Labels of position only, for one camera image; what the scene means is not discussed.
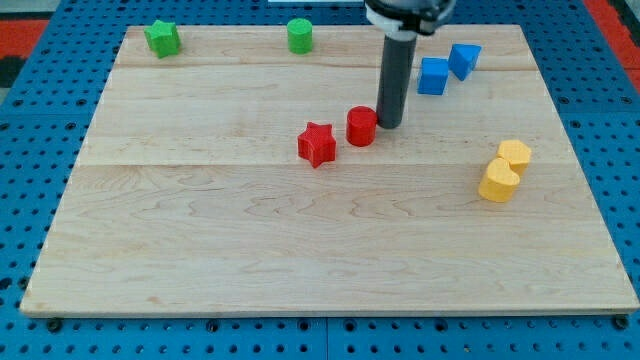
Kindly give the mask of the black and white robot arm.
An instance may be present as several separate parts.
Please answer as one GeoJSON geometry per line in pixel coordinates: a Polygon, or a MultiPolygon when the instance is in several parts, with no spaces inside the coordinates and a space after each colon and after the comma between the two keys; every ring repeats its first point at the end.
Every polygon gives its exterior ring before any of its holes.
{"type": "Polygon", "coordinates": [[[397,39],[430,36],[452,17],[456,0],[365,0],[366,18],[397,39]]]}

